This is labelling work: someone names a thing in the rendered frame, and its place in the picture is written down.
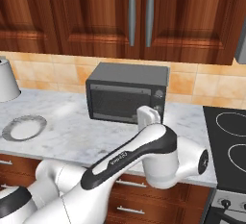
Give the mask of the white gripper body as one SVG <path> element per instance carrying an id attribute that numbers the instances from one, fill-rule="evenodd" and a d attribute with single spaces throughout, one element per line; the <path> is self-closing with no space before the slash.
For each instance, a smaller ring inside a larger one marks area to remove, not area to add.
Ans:
<path id="1" fill-rule="evenodd" d="M 136 114 L 137 114 L 137 126 L 140 131 L 145 127 L 147 127 L 148 125 L 160 123 L 159 113 L 148 106 L 139 107 L 136 110 Z"/>

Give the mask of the toaster oven glass door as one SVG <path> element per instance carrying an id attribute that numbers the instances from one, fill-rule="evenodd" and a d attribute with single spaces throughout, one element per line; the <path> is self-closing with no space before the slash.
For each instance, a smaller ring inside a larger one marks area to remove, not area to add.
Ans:
<path id="1" fill-rule="evenodd" d="M 90 90 L 92 117 L 109 121 L 137 123 L 136 110 L 149 106 L 151 95 Z"/>

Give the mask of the dark grey toaster oven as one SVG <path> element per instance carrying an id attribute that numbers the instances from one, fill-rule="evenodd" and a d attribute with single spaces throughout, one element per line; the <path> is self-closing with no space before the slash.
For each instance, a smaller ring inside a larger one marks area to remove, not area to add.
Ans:
<path id="1" fill-rule="evenodd" d="M 90 101 L 90 85 L 106 85 L 120 87 L 138 87 L 151 90 L 151 101 L 148 107 L 154 109 L 156 105 L 163 105 L 160 121 L 163 121 L 166 88 L 169 84 L 169 68 L 167 66 L 142 65 L 100 62 L 86 79 L 86 101 L 89 117 L 92 117 Z M 156 98 L 155 92 L 161 89 L 162 98 Z"/>

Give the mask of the brown wooden cupboard door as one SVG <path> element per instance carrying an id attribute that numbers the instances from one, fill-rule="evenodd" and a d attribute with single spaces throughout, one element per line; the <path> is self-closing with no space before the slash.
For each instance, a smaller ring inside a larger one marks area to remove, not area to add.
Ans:
<path id="1" fill-rule="evenodd" d="M 0 51 L 59 52 L 50 0 L 0 0 Z"/>
<path id="2" fill-rule="evenodd" d="M 129 0 L 62 0 L 62 48 L 68 55 L 136 59 L 140 2 L 135 0 L 135 45 L 129 44 Z"/>
<path id="3" fill-rule="evenodd" d="M 146 46 L 142 0 L 140 57 L 163 62 L 230 65 L 246 16 L 246 0 L 154 0 L 151 46 Z"/>

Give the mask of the grey rimmed white plate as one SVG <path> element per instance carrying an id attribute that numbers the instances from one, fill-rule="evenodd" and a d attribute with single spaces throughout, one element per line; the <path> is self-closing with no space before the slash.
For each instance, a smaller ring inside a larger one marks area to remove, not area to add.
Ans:
<path id="1" fill-rule="evenodd" d="M 11 121 L 2 131 L 7 141 L 22 142 L 39 136 L 47 121 L 40 115 L 23 115 Z"/>

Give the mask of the grey oven front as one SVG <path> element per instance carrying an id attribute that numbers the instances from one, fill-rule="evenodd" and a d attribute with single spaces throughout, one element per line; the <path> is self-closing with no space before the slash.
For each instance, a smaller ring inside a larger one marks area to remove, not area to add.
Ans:
<path id="1" fill-rule="evenodd" d="M 223 199 L 231 201 L 227 210 Z M 217 189 L 203 224 L 246 224 L 246 194 Z"/>

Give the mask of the black hob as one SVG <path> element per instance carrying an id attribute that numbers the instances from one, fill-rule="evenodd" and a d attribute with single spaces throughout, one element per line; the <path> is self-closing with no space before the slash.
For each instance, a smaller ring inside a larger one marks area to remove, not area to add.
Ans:
<path id="1" fill-rule="evenodd" d="M 218 188 L 246 193 L 246 111 L 203 107 Z"/>

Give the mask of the brown wooden drawer front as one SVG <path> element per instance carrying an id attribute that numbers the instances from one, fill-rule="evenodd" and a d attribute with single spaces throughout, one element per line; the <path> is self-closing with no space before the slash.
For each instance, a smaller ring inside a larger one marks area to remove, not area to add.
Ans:
<path id="1" fill-rule="evenodd" d="M 123 206 L 143 210 L 145 214 L 122 212 L 117 207 Z M 187 205 L 152 204 L 132 199 L 110 199 L 108 216 L 105 224 L 200 224 L 203 210 Z"/>
<path id="2" fill-rule="evenodd" d="M 22 186 L 28 187 L 35 181 L 34 177 L 25 176 L 25 175 L 18 175 L 18 174 L 7 174 L 1 175 L 0 174 L 0 186 L 7 185 L 10 187 Z"/>
<path id="3" fill-rule="evenodd" d="M 27 176 L 35 176 L 37 166 L 40 160 L 18 157 L 13 155 L 0 154 L 1 161 L 11 161 L 12 165 L 0 164 L 1 173 L 24 174 Z"/>
<path id="4" fill-rule="evenodd" d="M 141 188 L 114 184 L 112 190 L 124 195 L 144 196 L 160 200 L 169 200 L 171 202 L 185 202 L 197 206 L 203 205 L 209 196 L 208 187 L 178 183 L 169 189 L 157 189 L 150 187 L 142 176 L 123 174 L 117 180 L 119 179 L 122 181 L 144 183 L 147 186 L 147 188 Z"/>

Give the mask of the grey range hood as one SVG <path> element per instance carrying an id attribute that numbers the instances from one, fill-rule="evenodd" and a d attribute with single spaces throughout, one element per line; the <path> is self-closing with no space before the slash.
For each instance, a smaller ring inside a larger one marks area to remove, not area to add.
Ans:
<path id="1" fill-rule="evenodd" d="M 246 64 L 246 17 L 244 18 L 234 57 L 239 64 Z"/>

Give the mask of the white conical container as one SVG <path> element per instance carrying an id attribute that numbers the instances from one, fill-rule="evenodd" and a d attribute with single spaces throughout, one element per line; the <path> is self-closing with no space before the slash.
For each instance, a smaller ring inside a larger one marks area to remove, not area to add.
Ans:
<path id="1" fill-rule="evenodd" d="M 10 62 L 4 56 L 0 56 L 0 102 L 11 101 L 20 93 Z"/>

